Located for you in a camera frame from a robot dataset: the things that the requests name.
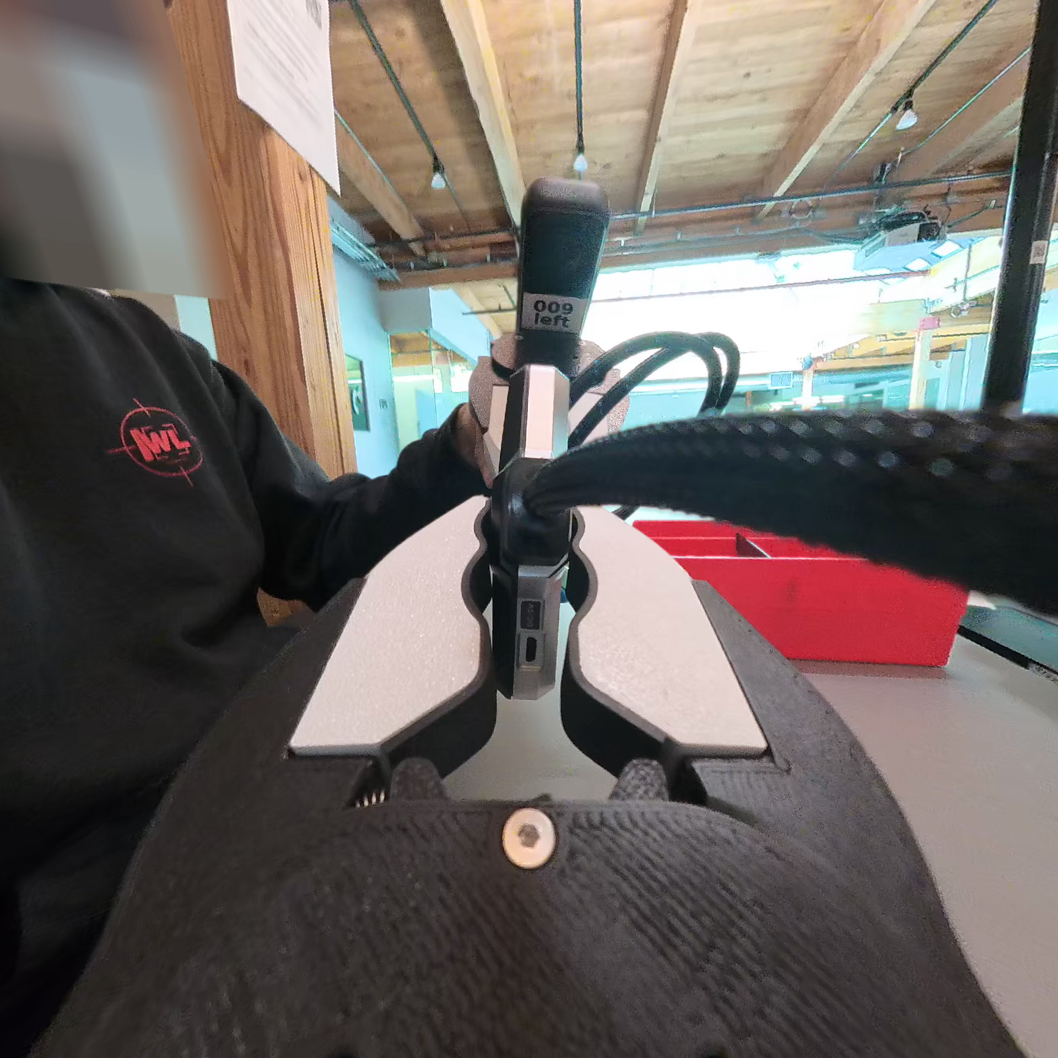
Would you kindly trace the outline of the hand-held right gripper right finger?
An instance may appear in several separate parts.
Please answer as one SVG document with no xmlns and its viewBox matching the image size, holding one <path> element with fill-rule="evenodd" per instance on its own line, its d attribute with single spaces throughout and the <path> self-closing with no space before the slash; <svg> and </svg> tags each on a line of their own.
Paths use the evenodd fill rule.
<svg viewBox="0 0 1058 1058">
<path fill-rule="evenodd" d="M 612 776 L 654 760 L 669 780 L 695 760 L 768 756 L 694 582 L 660 545 L 604 509 L 574 509 L 567 592 L 561 720 L 576 749 Z"/>
</svg>

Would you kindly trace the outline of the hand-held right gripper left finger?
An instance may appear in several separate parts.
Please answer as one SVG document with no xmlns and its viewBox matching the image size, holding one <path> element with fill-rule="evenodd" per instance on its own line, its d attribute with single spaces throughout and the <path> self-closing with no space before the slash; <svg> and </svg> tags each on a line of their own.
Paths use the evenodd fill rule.
<svg viewBox="0 0 1058 1058">
<path fill-rule="evenodd" d="M 362 758 L 389 776 L 428 760 L 443 778 L 496 723 L 487 501 L 466 500 L 365 577 L 294 728 L 297 758 Z"/>
</svg>

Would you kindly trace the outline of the silver usb hub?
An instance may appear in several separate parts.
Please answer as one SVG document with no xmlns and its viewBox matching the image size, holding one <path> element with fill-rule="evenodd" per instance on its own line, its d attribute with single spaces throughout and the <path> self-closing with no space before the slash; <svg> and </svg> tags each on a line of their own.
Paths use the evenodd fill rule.
<svg viewBox="0 0 1058 1058">
<path fill-rule="evenodd" d="M 514 371 L 487 532 L 495 676 L 511 699 L 543 697 L 559 673 L 571 518 L 568 511 L 536 513 L 528 494 L 542 470 L 567 451 L 568 413 L 569 380 L 560 369 L 529 364 Z"/>
</svg>

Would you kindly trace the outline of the person's left forearm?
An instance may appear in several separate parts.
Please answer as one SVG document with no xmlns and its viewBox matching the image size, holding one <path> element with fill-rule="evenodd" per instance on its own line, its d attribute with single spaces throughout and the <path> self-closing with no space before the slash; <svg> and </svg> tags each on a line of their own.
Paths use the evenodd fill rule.
<svg viewBox="0 0 1058 1058">
<path fill-rule="evenodd" d="M 417 532 L 482 497 L 484 481 L 454 443 L 455 411 L 405 446 L 381 477 L 327 481 L 306 456 L 258 460 L 253 495 L 263 537 L 260 588 L 317 612 Z"/>
</svg>

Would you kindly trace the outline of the person's left hand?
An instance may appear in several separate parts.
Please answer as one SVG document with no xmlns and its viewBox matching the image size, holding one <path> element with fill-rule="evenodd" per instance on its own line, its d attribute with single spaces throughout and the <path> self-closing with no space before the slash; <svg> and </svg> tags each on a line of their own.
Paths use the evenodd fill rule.
<svg viewBox="0 0 1058 1058">
<path fill-rule="evenodd" d="M 484 481 L 486 490 L 491 490 L 495 481 L 493 458 L 487 444 L 487 434 L 478 422 L 469 403 L 460 404 L 455 411 L 454 443 L 467 466 L 475 469 Z"/>
</svg>

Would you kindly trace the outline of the red plastic bin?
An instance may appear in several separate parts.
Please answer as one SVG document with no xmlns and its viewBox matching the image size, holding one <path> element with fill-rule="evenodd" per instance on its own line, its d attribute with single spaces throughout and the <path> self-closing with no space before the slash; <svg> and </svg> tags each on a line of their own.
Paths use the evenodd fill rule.
<svg viewBox="0 0 1058 1058">
<path fill-rule="evenodd" d="M 943 668 L 969 591 L 725 522 L 636 519 L 791 660 Z"/>
</svg>

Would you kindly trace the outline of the person's black clothed body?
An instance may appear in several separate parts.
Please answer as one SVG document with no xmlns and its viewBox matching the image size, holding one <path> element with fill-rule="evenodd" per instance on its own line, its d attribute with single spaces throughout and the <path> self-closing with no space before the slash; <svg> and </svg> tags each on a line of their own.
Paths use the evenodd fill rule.
<svg viewBox="0 0 1058 1058">
<path fill-rule="evenodd" d="M 134 300 L 2 280 L 2 1056 L 83 971 L 143 831 L 324 595 L 330 482 Z"/>
</svg>

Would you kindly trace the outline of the white paper sheet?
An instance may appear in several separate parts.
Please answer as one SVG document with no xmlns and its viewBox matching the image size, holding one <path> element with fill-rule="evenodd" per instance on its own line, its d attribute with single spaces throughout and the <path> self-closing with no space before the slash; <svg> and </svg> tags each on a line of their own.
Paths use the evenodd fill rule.
<svg viewBox="0 0 1058 1058">
<path fill-rule="evenodd" d="M 327 1 L 229 1 L 238 99 L 339 191 Z"/>
</svg>

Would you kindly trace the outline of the ceiling mounted unit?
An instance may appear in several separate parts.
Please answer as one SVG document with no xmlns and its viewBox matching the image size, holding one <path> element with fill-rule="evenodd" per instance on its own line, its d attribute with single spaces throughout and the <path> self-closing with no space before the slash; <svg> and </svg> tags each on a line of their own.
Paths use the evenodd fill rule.
<svg viewBox="0 0 1058 1058">
<path fill-rule="evenodd" d="M 856 250 L 853 269 L 861 273 L 922 272 L 937 260 L 946 231 L 922 211 L 881 221 Z"/>
</svg>

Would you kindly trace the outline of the black flat device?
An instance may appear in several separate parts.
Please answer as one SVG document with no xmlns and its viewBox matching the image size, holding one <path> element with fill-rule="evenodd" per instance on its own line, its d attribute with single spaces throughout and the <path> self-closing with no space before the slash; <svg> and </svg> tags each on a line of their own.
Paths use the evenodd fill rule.
<svg viewBox="0 0 1058 1058">
<path fill-rule="evenodd" d="M 959 635 L 1014 665 L 1057 681 L 1057 623 L 1018 607 L 969 605 Z"/>
</svg>

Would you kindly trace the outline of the thick black pole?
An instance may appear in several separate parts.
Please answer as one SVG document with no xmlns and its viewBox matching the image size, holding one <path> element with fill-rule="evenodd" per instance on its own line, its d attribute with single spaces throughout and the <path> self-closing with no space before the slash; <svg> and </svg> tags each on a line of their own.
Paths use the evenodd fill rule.
<svg viewBox="0 0 1058 1058">
<path fill-rule="evenodd" d="M 1057 3 L 1040 1 L 983 381 L 981 406 L 990 413 L 1013 414 L 1023 403 L 1048 261 L 1056 181 Z"/>
</svg>

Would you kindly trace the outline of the wooden post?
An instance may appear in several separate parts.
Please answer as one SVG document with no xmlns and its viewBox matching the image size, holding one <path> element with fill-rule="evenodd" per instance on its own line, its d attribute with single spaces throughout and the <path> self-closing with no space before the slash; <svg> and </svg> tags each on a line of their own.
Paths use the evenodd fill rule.
<svg viewBox="0 0 1058 1058">
<path fill-rule="evenodd" d="M 209 300 L 219 359 L 328 475 L 353 472 L 325 182 L 237 98 L 225 2 L 167 6 L 229 266 L 229 295 Z"/>
</svg>

